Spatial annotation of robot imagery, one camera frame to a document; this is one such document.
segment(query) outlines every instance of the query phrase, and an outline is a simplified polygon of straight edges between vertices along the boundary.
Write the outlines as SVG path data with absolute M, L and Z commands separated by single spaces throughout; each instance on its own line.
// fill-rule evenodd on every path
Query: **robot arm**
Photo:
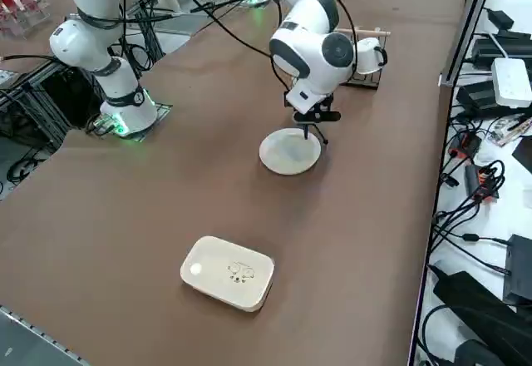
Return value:
M 150 127 L 155 106 L 140 87 L 127 60 L 107 48 L 121 35 L 121 0 L 74 0 L 81 19 L 64 22 L 51 36 L 55 55 L 66 64 L 92 72 L 106 101 L 102 113 L 115 119 L 120 136 Z M 293 5 L 269 48 L 274 62 L 297 79 L 286 98 L 305 114 L 334 92 L 352 73 L 354 51 L 349 40 L 333 33 L 338 24 L 334 0 L 287 0 Z

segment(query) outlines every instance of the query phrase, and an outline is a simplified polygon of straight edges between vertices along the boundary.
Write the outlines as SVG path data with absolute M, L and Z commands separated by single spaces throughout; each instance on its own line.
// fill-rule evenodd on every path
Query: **brown table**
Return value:
M 343 119 L 313 170 L 261 166 L 261 140 L 290 126 L 282 88 L 209 27 L 145 75 L 174 104 L 145 143 L 72 132 L 2 203 L 0 303 L 94 365 L 404 364 L 448 107 L 436 82 L 462 0 L 344 1 L 357 25 L 392 31 L 390 64 L 378 91 L 337 91 Z M 276 13 L 224 21 L 265 47 Z M 260 312 L 181 283 L 203 235 L 275 259 Z

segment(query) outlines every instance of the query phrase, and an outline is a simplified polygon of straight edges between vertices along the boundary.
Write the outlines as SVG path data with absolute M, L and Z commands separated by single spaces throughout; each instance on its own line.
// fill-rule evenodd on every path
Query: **round plate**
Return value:
M 289 128 L 275 131 L 260 145 L 259 156 L 264 166 L 280 175 L 298 175 L 308 171 L 318 161 L 322 146 L 318 138 L 303 129 Z

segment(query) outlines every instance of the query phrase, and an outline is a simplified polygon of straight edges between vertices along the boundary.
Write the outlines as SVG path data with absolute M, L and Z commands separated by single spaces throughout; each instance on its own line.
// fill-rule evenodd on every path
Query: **white box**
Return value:
M 235 308 L 259 310 L 272 284 L 271 258 L 212 236 L 199 239 L 181 265 L 181 279 Z
M 532 89 L 523 60 L 496 58 L 491 71 L 497 104 L 511 108 L 525 108 L 532 104 Z

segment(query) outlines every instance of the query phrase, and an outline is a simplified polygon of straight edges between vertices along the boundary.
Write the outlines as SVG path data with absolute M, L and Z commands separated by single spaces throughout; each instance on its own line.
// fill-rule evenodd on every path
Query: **wooden stick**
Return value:
M 343 29 L 341 27 L 335 29 L 334 31 L 340 32 L 340 33 L 347 33 L 347 34 L 352 33 L 351 29 Z M 357 33 L 357 35 L 372 36 L 372 37 L 388 37 L 392 34 L 391 32 L 387 32 L 387 31 L 366 31 L 363 29 L 356 29 L 356 28 L 355 28 L 355 32 Z

